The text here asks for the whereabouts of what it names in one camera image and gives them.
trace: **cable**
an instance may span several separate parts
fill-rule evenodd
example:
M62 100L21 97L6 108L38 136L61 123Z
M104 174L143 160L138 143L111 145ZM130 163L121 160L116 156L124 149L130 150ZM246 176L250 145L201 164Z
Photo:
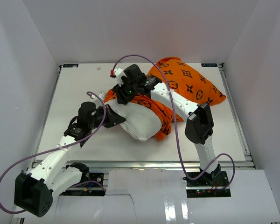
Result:
M95 183L95 184L97 184L101 189L103 189L104 192L106 192L106 189L105 189L99 182L97 182L97 181L85 181L85 182L82 182L82 183L74 184L74 185L70 186L69 188L75 188L75 187L81 186L81 185L86 184L86 183L92 183L92 184Z
M73 146L73 145L75 145L75 144L78 144L78 143L80 143L80 142L82 142L82 141L85 141L85 140L89 139L91 136L93 136L93 135L101 128L101 126L103 126L103 123L104 123L104 120L105 120L105 117L106 117L106 106L105 106L103 100L102 100L97 94L95 94L95 93L93 93L93 92L88 91L86 94L87 94L88 96L90 96L91 94L93 94L93 95L96 96L96 97L99 99L99 101L102 103L102 106L103 106L103 109L104 109L103 119L102 119L101 123L99 124L99 126L97 127L97 129L96 129L94 132L92 132L91 134L89 134L88 136L86 136L85 138L83 138L83 139L81 139L81 140L79 140L79 141L76 141L76 142L74 142L74 143L70 143L70 144L68 144L68 145L63 146L62 148L67 148L67 147ZM37 156L39 156L39 155L51 153L51 152L54 152L54 151L57 151L57 150L60 150L60 148L59 148L59 147L56 147L56 148L53 148L53 149L48 150L48 151L45 151L45 152L41 152L41 153L37 153L37 154L34 154L34 155L30 155L30 156L27 156L27 157L25 157L25 158L23 158L23 159L21 159L21 160L15 162L15 163L12 164L10 167L8 167L8 168L3 172L3 174L0 176L0 184L1 184L1 181L2 181L2 179L4 178L4 176L8 173L8 171L11 170L14 166L18 165L19 163L21 163L21 162L23 162L23 161L26 161L26 160L29 160L29 159L31 159L31 158L37 157ZM2 205L1 201L0 201L0 208L1 208L4 212L6 212L6 213L8 213L8 214L20 214L20 213L25 212L25 210L21 210L21 211L10 211L10 210L6 209L6 208Z
M116 65L117 65L122 59L124 59L124 58L126 58L126 57L131 57L131 56L142 57L142 58L144 58L145 60L149 61L149 62L161 73L161 75L163 76L163 78L164 78L164 80L165 80L165 85L166 85L166 87L167 87L167 89L168 89L168 91L169 91L169 96L170 96L171 106L172 106L172 111L173 111L173 116L174 116L174 129L175 129L175 138L176 138L176 145L177 145L178 157L179 157L179 160L180 160L180 162L181 162L182 170L183 170L183 172L185 173L186 177L187 177L189 180L192 180L192 181L195 181L195 180L199 179L199 178L206 172L206 170L212 165L212 163L213 163L214 161L216 161L217 158L219 158L219 157L222 156L222 155L226 155L226 156L228 156L228 157L230 158L230 160L231 160L231 162L232 162L232 165L233 165L233 174L232 174L232 178L231 178L230 182L229 182L224 188L222 188L222 189L220 189L220 190L223 190L223 189L227 188L227 187L231 184L231 182L232 182L232 180L233 180L233 177L234 177L234 174L235 174L235 163L234 163L233 159L231 158L231 156L229 156L229 155L226 154L226 153L221 153L221 154L219 154L215 159L213 159L213 160L206 166L206 168L205 168L198 176L192 178L192 177L190 177L190 176L187 174L186 168L185 168L185 166L184 166L184 164L183 164L181 148L180 148L180 145L179 145L179 137L178 137L178 131L177 131L177 122L176 122L176 111L175 111L175 107L174 107L173 97L172 97L172 94L171 94L171 89L170 89L170 87L169 87L169 84L168 84L168 81L167 81L167 79L166 79L166 76L164 75L164 73L162 72L162 70L161 70L158 66L155 65L155 63L153 63L151 60L149 60L148 58L146 58L146 57L144 57L144 56L142 56L142 55L137 55L137 54L134 54L134 55L126 55L126 56L121 57L121 58L114 64L113 69L111 70L111 73L112 73L112 71L115 70Z

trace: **orange pillow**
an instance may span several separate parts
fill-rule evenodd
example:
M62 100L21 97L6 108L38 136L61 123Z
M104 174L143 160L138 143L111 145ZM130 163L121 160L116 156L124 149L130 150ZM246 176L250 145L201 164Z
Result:
M198 104L207 102L209 105L215 105L221 103L226 98L203 75L182 62L178 57L163 58L156 65L165 74L170 88L190 101ZM163 76L155 67L152 67L147 76L151 75L160 78L164 82ZM112 89L107 92L105 102L111 99L117 99ZM174 122L172 110L147 96L136 95L131 102L152 110L159 117L162 127L155 135L157 140L163 140L171 133L171 123ZM177 122L183 122L182 118L178 115L176 119Z
M200 105L206 102L212 106L226 98L213 83L178 57L165 57L156 65L166 76L170 88L192 102ZM147 76L151 75L165 82L156 67L152 67Z

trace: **orange cloth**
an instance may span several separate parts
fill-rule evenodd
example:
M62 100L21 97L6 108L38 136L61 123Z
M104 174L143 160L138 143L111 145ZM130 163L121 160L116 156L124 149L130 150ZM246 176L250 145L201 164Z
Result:
M226 96L223 95L209 80L198 71L182 62L178 57L163 58L159 60L156 65L161 68L166 76L170 88L190 101L196 102L200 105L204 102L209 105L216 105L226 98ZM147 77L151 75L160 78L163 82L165 81L156 67L152 67ZM116 98L117 96L115 92L109 90L105 102ZM146 96L137 95L131 102L151 109L159 117L162 123L162 128L155 135L157 140L163 140L171 133L170 124L174 122L172 110ZM178 115L176 118L177 122L183 121Z

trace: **white pillow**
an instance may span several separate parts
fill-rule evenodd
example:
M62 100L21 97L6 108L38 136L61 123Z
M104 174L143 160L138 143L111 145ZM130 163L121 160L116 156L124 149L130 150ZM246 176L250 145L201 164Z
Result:
M158 133L162 123L157 115L150 109L134 103L118 104L117 99L106 102L118 115L126 119L120 125L134 139L146 141Z

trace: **pillow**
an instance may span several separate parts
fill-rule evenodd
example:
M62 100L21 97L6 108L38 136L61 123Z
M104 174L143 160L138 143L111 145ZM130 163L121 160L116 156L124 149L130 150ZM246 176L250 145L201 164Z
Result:
M182 62L178 57L163 58L156 65L165 74L170 88L190 101L198 104L206 102L209 105L215 105L226 98L209 80ZM163 76L155 67L149 71L147 76L151 75L160 78L164 82ZM106 95L105 102L112 99L117 99L117 96L111 89ZM137 106L136 109L133 104L141 105L141 107ZM137 95L127 105L119 105L116 102L110 107L114 111L118 110L122 114L125 113L125 116L121 115L126 118L126 122L122 123L122 127L135 139L147 140L155 135L157 140L163 140L171 133L171 123L174 122L173 112L158 101ZM153 112L155 116L152 116L147 109ZM159 118L161 127L155 121L157 120L156 117ZM143 118L148 121L146 125L142 124ZM182 121L182 118L177 115L177 122Z

